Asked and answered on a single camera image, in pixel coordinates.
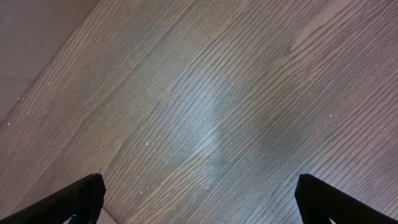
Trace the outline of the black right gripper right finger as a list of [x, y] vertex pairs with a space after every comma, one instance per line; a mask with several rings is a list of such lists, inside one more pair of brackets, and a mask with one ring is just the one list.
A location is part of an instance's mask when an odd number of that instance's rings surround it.
[[397, 224], [397, 220], [310, 174], [299, 176], [295, 199], [304, 224]]

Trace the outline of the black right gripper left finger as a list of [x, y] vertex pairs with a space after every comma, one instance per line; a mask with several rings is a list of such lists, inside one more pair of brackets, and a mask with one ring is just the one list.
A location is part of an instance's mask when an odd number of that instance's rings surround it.
[[101, 174], [90, 174], [1, 220], [1, 224], [96, 224], [106, 187]]

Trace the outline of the white cardboard box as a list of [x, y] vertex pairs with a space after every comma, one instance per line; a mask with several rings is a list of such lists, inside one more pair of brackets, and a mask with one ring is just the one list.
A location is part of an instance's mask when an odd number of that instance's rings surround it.
[[[63, 224], [73, 224], [78, 222], [78, 215], [72, 215], [67, 221]], [[96, 222], [97, 224], [118, 224], [118, 222], [104, 209], [101, 209], [99, 218]]]

